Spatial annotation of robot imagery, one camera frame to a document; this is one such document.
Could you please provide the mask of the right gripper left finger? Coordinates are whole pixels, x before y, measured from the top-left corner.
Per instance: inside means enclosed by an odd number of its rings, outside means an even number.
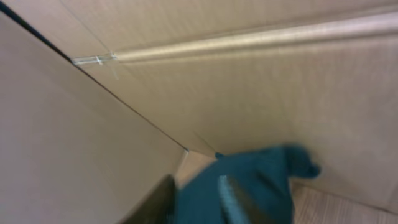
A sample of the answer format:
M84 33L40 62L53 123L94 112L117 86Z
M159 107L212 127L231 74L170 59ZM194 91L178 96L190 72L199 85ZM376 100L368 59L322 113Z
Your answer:
M172 224L176 193L175 179L166 175L119 224Z

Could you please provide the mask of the light blue printed t-shirt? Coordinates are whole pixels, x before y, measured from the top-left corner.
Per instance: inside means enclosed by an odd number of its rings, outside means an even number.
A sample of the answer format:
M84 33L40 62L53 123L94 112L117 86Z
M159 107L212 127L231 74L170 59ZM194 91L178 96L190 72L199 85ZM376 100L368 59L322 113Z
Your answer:
M298 145L279 145L231 155L216 154L177 194L174 222L180 224L227 223L221 210L218 177L228 175L276 223L292 223L294 203L289 177L315 178L320 167Z

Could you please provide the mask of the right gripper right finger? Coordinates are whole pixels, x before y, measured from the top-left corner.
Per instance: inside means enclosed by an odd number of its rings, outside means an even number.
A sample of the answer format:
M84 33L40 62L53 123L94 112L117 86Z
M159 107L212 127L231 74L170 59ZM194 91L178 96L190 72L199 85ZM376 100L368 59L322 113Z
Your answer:
M276 224L262 212L237 181L228 176L218 177L221 210L229 224Z

